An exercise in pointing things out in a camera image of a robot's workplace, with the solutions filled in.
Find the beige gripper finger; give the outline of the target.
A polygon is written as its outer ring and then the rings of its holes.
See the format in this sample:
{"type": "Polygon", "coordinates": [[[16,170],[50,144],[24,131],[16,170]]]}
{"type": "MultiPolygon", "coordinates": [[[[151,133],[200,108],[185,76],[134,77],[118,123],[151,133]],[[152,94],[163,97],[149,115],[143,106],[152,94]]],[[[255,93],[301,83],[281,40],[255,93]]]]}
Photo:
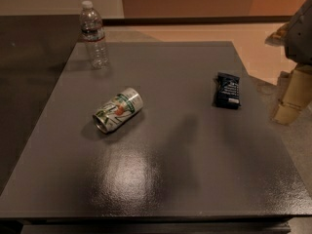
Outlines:
{"type": "Polygon", "coordinates": [[[280,76],[280,85],[280,97],[272,119],[289,125],[312,101],[312,66],[298,64],[290,74],[280,76]]]}
{"type": "Polygon", "coordinates": [[[283,24],[265,39],[265,43],[272,46],[283,46],[285,44],[285,38],[288,33],[288,29],[289,24],[283,24]]]}

